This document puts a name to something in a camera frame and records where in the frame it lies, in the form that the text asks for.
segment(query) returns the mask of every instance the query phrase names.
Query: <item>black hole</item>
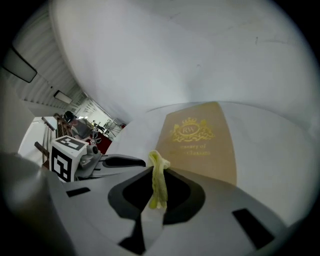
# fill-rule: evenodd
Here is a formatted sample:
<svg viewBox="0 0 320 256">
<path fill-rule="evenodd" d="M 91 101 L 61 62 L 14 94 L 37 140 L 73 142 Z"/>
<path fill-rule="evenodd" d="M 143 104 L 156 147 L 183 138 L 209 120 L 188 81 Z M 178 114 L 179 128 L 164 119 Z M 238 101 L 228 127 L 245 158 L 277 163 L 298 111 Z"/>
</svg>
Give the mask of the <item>black hole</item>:
<svg viewBox="0 0 320 256">
<path fill-rule="evenodd" d="M 167 202 L 167 212 L 172 211 L 190 197 L 190 187 L 181 179 L 174 177 L 168 172 L 164 172 L 164 179 L 168 196 L 170 200 Z"/>
<path fill-rule="evenodd" d="M 82 188 L 77 188 L 77 189 L 74 189 L 74 190 L 69 190 L 69 191 L 66 192 L 66 194 L 71 198 L 71 197 L 74 197 L 74 196 L 77 196 L 77 195 L 81 195 L 81 194 L 89 192 L 89 191 L 90 191 L 89 188 L 82 187 Z"/>
<path fill-rule="evenodd" d="M 146 163 L 140 159 L 130 159 L 124 157 L 110 157 L 106 159 L 102 165 L 104 167 L 129 167 L 129 166 L 142 166 L 145 167 Z"/>
<path fill-rule="evenodd" d="M 93 149 L 92 149 L 92 152 L 94 154 L 98 154 L 98 147 L 94 146 Z"/>
<path fill-rule="evenodd" d="M 127 186 L 123 190 L 123 197 L 142 212 L 153 192 L 152 171 L 150 171 L 142 178 Z"/>
<path fill-rule="evenodd" d="M 257 249 L 275 238 L 247 209 L 235 210 L 232 214 Z"/>
</svg>

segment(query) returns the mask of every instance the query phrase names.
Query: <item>white wall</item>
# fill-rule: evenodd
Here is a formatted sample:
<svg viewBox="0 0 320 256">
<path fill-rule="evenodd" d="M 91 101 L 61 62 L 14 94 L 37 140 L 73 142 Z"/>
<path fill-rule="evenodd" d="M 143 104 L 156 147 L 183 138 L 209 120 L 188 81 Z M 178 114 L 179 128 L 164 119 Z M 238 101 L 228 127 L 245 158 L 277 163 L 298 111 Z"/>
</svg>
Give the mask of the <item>white wall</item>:
<svg viewBox="0 0 320 256">
<path fill-rule="evenodd" d="M 93 112 L 88 116 L 88 120 L 90 122 L 95 121 L 96 124 L 100 123 L 100 126 L 104 126 L 105 123 L 108 122 L 109 120 L 112 120 L 112 118 L 97 108 L 95 112 Z"/>
<path fill-rule="evenodd" d="M 18 150 L 20 156 L 36 163 L 38 166 L 41 166 L 44 161 L 43 154 L 35 147 L 35 142 L 43 145 L 46 130 L 47 126 L 41 120 L 34 120 L 25 133 Z"/>
<path fill-rule="evenodd" d="M 82 104 L 76 109 L 76 111 L 71 111 L 77 117 L 89 117 L 93 113 L 93 109 L 88 109 L 90 104 L 90 99 L 86 98 Z"/>
<path fill-rule="evenodd" d="M 29 101 L 24 101 L 24 104 L 35 117 L 53 117 L 55 113 L 58 113 L 60 115 L 63 115 L 65 113 L 64 109 L 53 106 L 47 106 Z"/>
<path fill-rule="evenodd" d="M 57 119 L 55 119 L 53 116 L 45 116 L 44 118 L 55 130 L 58 129 Z"/>
<path fill-rule="evenodd" d="M 34 115 L 18 98 L 0 69 L 0 151 L 17 153 Z"/>
<path fill-rule="evenodd" d="M 124 123 L 171 104 L 232 101 L 319 135 L 319 67 L 271 1 L 54 0 L 50 15 L 79 85 Z"/>
</svg>

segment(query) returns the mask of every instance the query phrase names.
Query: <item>person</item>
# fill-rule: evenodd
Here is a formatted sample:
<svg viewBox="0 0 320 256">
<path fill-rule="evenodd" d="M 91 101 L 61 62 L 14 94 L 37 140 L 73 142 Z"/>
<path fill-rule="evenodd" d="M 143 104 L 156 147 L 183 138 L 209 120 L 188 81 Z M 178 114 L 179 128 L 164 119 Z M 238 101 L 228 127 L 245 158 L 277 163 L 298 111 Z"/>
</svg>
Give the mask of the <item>person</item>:
<svg viewBox="0 0 320 256">
<path fill-rule="evenodd" d="M 102 132 L 104 132 L 105 128 L 102 127 L 102 126 L 99 126 L 100 123 L 99 123 L 99 124 L 96 124 L 96 121 L 93 120 L 92 124 L 93 124 L 94 127 L 97 127 L 97 128 L 100 129 Z"/>
<path fill-rule="evenodd" d="M 86 119 L 78 119 L 71 111 L 64 114 L 64 119 L 71 125 L 71 134 L 74 138 L 82 141 L 90 139 L 93 125 Z"/>
</svg>

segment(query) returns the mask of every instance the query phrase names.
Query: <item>white ceiling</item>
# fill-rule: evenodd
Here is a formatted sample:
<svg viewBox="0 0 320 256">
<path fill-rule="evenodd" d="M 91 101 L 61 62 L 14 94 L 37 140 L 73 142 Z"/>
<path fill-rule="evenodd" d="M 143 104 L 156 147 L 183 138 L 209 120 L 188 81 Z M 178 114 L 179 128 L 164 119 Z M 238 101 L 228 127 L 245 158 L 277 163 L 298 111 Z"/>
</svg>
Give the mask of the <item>white ceiling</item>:
<svg viewBox="0 0 320 256">
<path fill-rule="evenodd" d="M 319 132 L 319 69 L 271 1 L 54 0 L 54 30 L 83 90 L 125 123 L 171 104 L 232 101 Z"/>
<path fill-rule="evenodd" d="M 9 84 L 20 99 L 65 109 L 68 104 L 54 98 L 57 90 L 68 95 L 73 102 L 81 98 L 83 91 L 68 70 L 56 43 L 48 3 L 26 21 L 12 45 L 37 70 L 30 83 L 5 71 Z"/>
</svg>

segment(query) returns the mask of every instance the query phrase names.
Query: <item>crown emblem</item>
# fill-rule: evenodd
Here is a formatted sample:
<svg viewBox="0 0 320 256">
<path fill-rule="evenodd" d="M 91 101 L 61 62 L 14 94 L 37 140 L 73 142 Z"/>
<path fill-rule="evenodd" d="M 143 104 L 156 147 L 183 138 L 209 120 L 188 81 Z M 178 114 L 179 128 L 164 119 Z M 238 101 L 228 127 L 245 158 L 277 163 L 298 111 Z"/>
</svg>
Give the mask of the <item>crown emblem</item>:
<svg viewBox="0 0 320 256">
<path fill-rule="evenodd" d="M 191 117 L 188 117 L 187 119 L 182 121 L 182 125 L 196 124 L 196 123 L 197 123 L 197 119 L 191 118 Z"/>
<path fill-rule="evenodd" d="M 175 124 L 172 132 L 174 142 L 192 142 L 199 140 L 211 140 L 215 135 L 207 126 L 205 119 L 197 123 L 196 118 L 188 117 L 182 121 L 182 126 Z"/>
</svg>

